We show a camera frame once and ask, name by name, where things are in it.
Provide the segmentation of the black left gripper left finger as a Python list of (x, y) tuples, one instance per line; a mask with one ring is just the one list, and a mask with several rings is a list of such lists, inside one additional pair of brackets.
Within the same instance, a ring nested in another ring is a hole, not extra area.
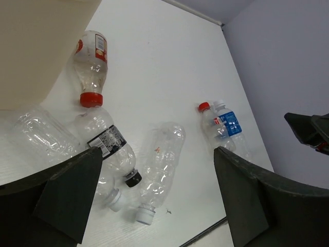
[(82, 243), (102, 162), (101, 149), (93, 147), (1, 185), (1, 244)]

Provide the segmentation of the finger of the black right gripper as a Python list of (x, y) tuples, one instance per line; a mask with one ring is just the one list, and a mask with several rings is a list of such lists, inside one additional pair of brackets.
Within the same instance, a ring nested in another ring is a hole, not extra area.
[(328, 114), (307, 116), (286, 113), (284, 118), (301, 144), (328, 155)]

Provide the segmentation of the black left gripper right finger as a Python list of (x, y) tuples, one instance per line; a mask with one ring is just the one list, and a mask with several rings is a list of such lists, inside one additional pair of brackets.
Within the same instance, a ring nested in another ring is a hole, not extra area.
[(234, 246), (328, 246), (328, 189), (302, 184), (214, 150)]

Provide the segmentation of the clear bottle blue label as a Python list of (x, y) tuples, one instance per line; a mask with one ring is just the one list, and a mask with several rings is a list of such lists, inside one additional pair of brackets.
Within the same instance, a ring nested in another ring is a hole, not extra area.
[(226, 105), (222, 100), (215, 101), (213, 106), (216, 114), (225, 124), (229, 136), (235, 143), (236, 154), (245, 160), (252, 162), (252, 153), (248, 147), (242, 127), (235, 113), (231, 109), (226, 108)]

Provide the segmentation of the clear bottle black label cap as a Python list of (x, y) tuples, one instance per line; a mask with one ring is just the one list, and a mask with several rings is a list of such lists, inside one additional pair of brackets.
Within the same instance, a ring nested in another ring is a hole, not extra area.
[(75, 117), (74, 126), (88, 147), (101, 149), (103, 164), (114, 177), (121, 178), (129, 188), (141, 182), (142, 176), (135, 168), (135, 153), (108, 111), (102, 107), (89, 108)]

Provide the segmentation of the small clear bottle red cap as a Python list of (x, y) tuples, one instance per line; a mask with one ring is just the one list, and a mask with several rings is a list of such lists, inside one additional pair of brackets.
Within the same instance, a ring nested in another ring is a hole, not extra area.
[(224, 147), (230, 151), (235, 151), (236, 146), (228, 134), (227, 128), (220, 118), (213, 112), (208, 102), (203, 102), (198, 106), (202, 115), (201, 126), (212, 149)]

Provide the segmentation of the clear bottle red cap label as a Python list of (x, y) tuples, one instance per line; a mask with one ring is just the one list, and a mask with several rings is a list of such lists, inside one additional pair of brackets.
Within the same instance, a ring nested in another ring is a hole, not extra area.
[(73, 66), (81, 85), (80, 105), (85, 108), (102, 106), (108, 70), (105, 36), (94, 30), (85, 31), (77, 42)]

